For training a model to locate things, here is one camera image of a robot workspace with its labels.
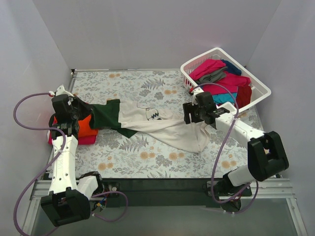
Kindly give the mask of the white green raglan t-shirt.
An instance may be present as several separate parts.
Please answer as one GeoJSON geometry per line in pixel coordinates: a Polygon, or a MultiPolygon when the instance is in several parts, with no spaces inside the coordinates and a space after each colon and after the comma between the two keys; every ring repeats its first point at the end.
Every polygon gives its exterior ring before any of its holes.
{"type": "Polygon", "coordinates": [[[141,132],[171,147],[195,153],[203,151],[210,142],[209,125],[204,122],[187,124],[183,114],[172,110],[120,99],[109,100],[105,105],[82,100],[79,104],[91,115],[91,129],[110,128],[127,138],[141,132]]]}

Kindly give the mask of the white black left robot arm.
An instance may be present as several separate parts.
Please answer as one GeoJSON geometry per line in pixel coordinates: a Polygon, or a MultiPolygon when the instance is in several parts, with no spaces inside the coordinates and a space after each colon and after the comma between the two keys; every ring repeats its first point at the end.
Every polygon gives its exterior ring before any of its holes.
{"type": "Polygon", "coordinates": [[[79,119],[89,107],[75,95],[67,93],[52,98],[56,123],[51,123],[54,158],[52,181],[41,207],[56,227],[88,219],[90,198],[104,193],[105,185],[99,172],[88,172],[76,179],[75,154],[78,146],[79,119]]]}

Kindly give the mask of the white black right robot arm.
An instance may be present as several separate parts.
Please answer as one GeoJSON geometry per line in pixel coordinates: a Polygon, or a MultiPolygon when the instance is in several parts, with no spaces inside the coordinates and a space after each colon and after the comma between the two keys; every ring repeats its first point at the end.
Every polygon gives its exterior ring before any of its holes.
{"type": "Polygon", "coordinates": [[[289,168],[289,162],[280,135],[255,129],[235,118],[237,109],[227,102],[215,105],[183,104],[184,121],[205,122],[216,130],[235,139],[247,150],[247,164],[236,168],[208,187],[212,196],[240,194],[244,186],[253,181],[262,182],[289,168]]]}

